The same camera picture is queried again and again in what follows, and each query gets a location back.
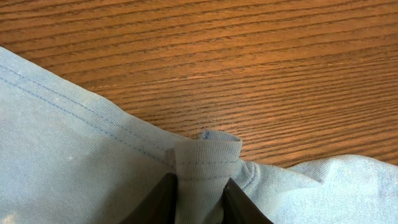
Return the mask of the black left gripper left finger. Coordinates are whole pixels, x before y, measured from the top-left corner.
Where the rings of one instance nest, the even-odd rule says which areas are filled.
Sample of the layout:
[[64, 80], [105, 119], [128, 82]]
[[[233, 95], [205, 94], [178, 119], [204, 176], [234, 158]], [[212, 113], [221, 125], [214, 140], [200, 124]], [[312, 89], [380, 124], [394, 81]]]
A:
[[178, 179], [167, 173], [120, 224], [174, 224]]

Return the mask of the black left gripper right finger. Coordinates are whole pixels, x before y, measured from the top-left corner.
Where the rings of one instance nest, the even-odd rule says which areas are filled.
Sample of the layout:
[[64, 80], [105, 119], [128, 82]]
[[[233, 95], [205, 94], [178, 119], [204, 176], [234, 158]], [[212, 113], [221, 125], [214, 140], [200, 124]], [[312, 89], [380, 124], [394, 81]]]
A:
[[223, 189], [222, 224], [273, 224], [230, 178]]

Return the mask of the light blue t-shirt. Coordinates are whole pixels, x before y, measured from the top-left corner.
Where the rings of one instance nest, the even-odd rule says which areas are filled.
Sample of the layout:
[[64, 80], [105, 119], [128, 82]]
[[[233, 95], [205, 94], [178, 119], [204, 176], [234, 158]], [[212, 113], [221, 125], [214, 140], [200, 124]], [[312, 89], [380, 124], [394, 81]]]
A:
[[163, 176], [177, 223], [221, 223], [233, 179], [274, 223], [396, 223], [397, 167], [347, 155], [289, 168], [241, 160], [242, 140], [159, 129], [1, 50], [1, 222], [118, 223]]

